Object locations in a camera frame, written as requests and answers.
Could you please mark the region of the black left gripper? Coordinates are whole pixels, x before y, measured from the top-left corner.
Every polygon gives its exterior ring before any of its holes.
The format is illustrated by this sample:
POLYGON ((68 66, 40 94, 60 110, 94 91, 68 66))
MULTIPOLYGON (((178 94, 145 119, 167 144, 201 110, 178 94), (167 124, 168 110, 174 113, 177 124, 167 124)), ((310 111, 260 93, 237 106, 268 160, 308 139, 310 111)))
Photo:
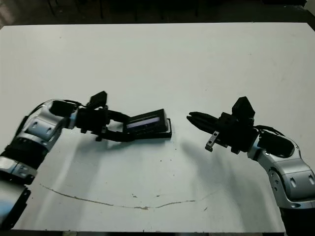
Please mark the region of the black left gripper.
POLYGON ((101 142, 102 139, 114 142, 132 142, 136 140, 133 134, 111 131, 106 128, 110 120, 126 123, 129 119, 130 116, 108 110, 108 107, 100 107, 97 110, 80 108, 77 113, 77 128, 84 134, 91 131, 92 134, 96 135, 96 142, 101 142))

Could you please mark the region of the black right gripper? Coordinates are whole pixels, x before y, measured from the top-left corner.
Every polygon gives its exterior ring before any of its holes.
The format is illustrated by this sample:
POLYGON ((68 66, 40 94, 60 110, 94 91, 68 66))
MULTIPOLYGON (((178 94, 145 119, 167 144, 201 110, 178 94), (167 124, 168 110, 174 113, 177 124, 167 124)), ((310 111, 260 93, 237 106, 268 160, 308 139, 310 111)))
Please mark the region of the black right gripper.
POLYGON ((190 112, 188 121, 201 131, 212 134, 205 149, 212 152, 214 144, 231 152, 248 152, 258 131, 253 127, 253 116, 236 116, 223 112, 219 118, 202 112, 190 112))

